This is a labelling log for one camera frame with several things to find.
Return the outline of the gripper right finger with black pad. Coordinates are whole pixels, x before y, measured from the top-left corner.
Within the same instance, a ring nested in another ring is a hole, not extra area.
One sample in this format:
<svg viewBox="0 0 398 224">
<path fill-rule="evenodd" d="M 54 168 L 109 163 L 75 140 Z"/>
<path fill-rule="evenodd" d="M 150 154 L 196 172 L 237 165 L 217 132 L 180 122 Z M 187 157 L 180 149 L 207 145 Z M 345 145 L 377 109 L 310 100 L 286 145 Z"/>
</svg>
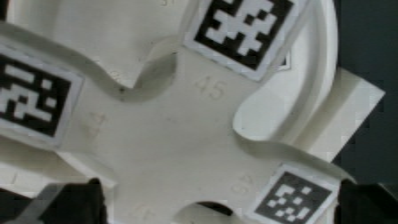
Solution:
<svg viewBox="0 0 398 224">
<path fill-rule="evenodd" d="M 342 181 L 336 224 L 398 224 L 398 183 Z"/>
</svg>

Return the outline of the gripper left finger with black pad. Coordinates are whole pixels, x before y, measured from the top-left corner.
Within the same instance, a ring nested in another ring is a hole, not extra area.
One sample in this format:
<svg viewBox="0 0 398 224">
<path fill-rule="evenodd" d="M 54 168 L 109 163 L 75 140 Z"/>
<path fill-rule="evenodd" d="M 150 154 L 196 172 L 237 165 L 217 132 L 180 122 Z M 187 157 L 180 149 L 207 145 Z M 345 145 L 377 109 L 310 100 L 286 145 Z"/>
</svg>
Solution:
<svg viewBox="0 0 398 224">
<path fill-rule="evenodd" d="M 100 179 L 50 184 L 18 215 L 16 224 L 107 224 Z"/>
</svg>

